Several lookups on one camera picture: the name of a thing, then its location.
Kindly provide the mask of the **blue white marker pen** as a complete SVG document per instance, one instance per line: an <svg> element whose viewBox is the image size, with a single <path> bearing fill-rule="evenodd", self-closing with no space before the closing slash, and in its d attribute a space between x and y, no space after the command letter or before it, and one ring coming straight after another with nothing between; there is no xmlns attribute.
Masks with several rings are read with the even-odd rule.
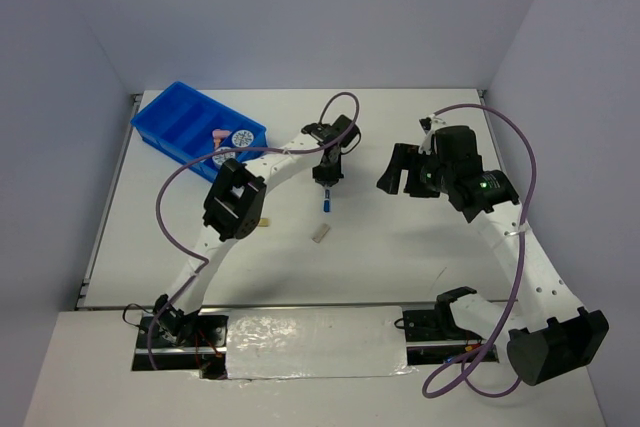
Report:
<svg viewBox="0 0 640 427"><path fill-rule="evenodd" d="M325 187L324 188L324 197L323 197L323 212L324 213L330 213L331 212L331 188L330 187Z"/></svg>

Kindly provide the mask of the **white rectangular eraser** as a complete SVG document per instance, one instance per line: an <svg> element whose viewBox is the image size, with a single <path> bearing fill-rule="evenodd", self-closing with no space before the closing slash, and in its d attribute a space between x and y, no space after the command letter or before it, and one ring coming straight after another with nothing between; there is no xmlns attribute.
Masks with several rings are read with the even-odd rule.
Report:
<svg viewBox="0 0 640 427"><path fill-rule="evenodd" d="M321 243L323 241L323 239L326 237L326 235L329 233L330 230L331 230L331 227L328 224L322 223L314 231L314 233L313 233L313 235L311 237L312 241L315 242L315 243Z"/></svg>

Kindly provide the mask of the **round blue tape roll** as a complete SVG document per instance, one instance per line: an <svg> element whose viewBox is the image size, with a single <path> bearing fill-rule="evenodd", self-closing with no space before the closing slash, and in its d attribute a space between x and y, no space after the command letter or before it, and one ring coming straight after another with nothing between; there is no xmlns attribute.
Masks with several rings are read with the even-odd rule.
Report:
<svg viewBox="0 0 640 427"><path fill-rule="evenodd" d="M219 170L222 165L230 160L236 158L236 152L230 147L220 147L216 154L211 157L212 165Z"/></svg>
<svg viewBox="0 0 640 427"><path fill-rule="evenodd" d="M250 147L254 140L254 134L248 129L237 130L231 135L231 143L235 148Z"/></svg>

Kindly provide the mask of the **pink highlighter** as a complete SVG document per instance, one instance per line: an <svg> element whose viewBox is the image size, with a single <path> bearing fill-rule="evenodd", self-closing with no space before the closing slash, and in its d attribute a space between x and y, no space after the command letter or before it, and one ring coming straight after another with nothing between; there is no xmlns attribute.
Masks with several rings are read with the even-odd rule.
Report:
<svg viewBox="0 0 640 427"><path fill-rule="evenodd" d="M215 144L219 144L232 134L229 130L215 129L212 131L212 139Z"/></svg>

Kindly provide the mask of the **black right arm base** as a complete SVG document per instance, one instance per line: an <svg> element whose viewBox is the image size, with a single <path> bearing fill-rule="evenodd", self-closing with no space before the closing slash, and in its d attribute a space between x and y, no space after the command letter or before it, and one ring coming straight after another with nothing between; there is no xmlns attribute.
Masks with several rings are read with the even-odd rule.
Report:
<svg viewBox="0 0 640 427"><path fill-rule="evenodd" d="M438 308L403 310L394 327L404 333L410 366L449 363L484 344L479 334L454 326Z"/></svg>

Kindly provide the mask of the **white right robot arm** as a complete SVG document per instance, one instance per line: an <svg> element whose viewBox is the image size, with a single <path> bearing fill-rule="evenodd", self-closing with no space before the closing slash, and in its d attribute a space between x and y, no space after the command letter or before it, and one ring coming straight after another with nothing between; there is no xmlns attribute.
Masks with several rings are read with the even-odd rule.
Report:
<svg viewBox="0 0 640 427"><path fill-rule="evenodd" d="M552 265L528 226L529 198L520 198L500 170L487 170L468 126L421 122L421 145L397 143L377 182L380 190L413 198L446 196L490 247L511 284L504 307L471 287L437 296L430 310L404 312L398 328L409 341L483 340L456 358L463 371L491 352L518 381L539 385L591 363L609 332L600 310L589 311Z"/></svg>

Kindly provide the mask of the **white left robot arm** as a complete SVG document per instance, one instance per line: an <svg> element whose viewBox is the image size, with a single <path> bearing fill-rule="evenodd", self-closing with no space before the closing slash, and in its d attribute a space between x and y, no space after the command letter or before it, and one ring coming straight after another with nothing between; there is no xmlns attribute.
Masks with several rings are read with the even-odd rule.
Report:
<svg viewBox="0 0 640 427"><path fill-rule="evenodd" d="M232 247L258 227L267 195L304 171L322 186L335 185L342 178L343 149L358 137L355 122L342 115L331 124L303 127L282 147L250 147L261 154L255 159L242 161L238 149L219 152L223 163L205 196L203 227L192 248L180 244L156 212L163 235L187 255L174 283L154 305L155 324L165 339L175 346L193 339L207 288Z"/></svg>

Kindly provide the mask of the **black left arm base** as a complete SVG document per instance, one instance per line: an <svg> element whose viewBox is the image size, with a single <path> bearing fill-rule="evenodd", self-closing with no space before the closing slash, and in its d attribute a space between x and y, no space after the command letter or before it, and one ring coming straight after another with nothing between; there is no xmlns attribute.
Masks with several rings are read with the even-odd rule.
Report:
<svg viewBox="0 0 640 427"><path fill-rule="evenodd" d="M201 379L225 380L229 317L220 314L185 314L165 307L163 295L148 309L126 305L122 321L136 329L131 370L192 371Z"/></svg>

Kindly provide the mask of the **blue divided plastic bin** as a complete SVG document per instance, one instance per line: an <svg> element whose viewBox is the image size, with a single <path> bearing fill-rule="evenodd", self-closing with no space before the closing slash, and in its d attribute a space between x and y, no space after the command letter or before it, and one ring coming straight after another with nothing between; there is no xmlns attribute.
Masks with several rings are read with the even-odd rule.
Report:
<svg viewBox="0 0 640 427"><path fill-rule="evenodd" d="M144 142L181 164L209 154L215 147L235 148L231 135L240 129L254 134L250 147L267 145L266 127L182 82L162 91L133 117L131 124ZM232 134L215 144L215 129Z"/></svg>

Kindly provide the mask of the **silver foil covered panel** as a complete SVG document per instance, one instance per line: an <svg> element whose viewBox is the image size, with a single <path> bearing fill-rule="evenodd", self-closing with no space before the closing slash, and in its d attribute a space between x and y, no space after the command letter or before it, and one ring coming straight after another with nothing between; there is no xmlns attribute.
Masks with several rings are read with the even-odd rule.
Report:
<svg viewBox="0 0 640 427"><path fill-rule="evenodd" d="M405 375L397 306L234 310L226 335L230 379L373 378Z"/></svg>

